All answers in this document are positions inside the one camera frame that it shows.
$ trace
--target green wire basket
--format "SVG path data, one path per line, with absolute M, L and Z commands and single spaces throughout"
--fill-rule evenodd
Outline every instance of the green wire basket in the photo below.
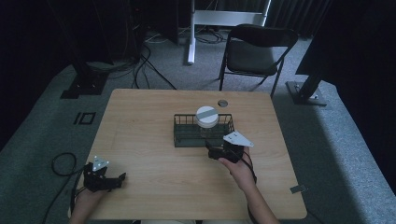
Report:
M 207 140 L 213 147 L 223 145 L 223 136 L 233 132 L 233 116 L 219 114 L 219 122 L 213 128 L 203 129 L 195 114 L 174 115 L 175 147 L 204 147 Z

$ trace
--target white desk leg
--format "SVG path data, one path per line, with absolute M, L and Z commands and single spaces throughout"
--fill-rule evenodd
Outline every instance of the white desk leg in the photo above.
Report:
M 191 0 L 191 36 L 190 36 L 190 47 L 189 47 L 189 64 L 194 64 L 195 61 L 195 0 Z
M 195 38 L 191 38 L 190 40 L 190 48 L 189 48 L 189 64 L 194 64 L 195 58 Z

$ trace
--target human hand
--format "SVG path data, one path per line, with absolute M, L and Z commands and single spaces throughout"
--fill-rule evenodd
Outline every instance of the human hand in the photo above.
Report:
M 242 159 L 244 159 L 251 166 L 251 160 L 249 158 L 249 148 L 244 147 L 244 151 L 245 153 Z M 242 160 L 237 163 L 232 163 L 225 158 L 219 158 L 218 161 L 221 162 L 225 167 L 227 167 L 227 169 L 230 171 L 230 174 L 233 176 L 236 184 L 242 191 L 247 192 L 252 188 L 256 188 L 253 174 L 251 173 L 249 167 L 244 164 Z
M 107 190 L 92 192 L 89 189 L 84 189 L 81 191 L 76 198 L 69 224 L 85 223 L 105 195 L 107 195 Z

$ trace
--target wooden table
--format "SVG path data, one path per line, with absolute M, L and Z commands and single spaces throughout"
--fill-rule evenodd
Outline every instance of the wooden table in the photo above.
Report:
M 174 146 L 174 115 L 202 105 L 232 114 L 235 129 L 254 143 L 257 185 L 276 216 L 306 216 L 302 195 L 290 192 L 298 184 L 268 94 L 114 90 L 88 161 L 99 156 L 110 161 L 107 177 L 127 176 L 92 219 L 248 219 L 244 194 L 205 147 Z

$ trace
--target chair backrest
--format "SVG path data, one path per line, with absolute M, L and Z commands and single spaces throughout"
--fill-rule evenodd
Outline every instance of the chair backrest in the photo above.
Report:
M 262 48 L 287 47 L 291 49 L 297 42 L 298 35 L 291 29 L 240 24 L 228 34 L 227 42 L 230 42 L 232 38 L 238 38 Z

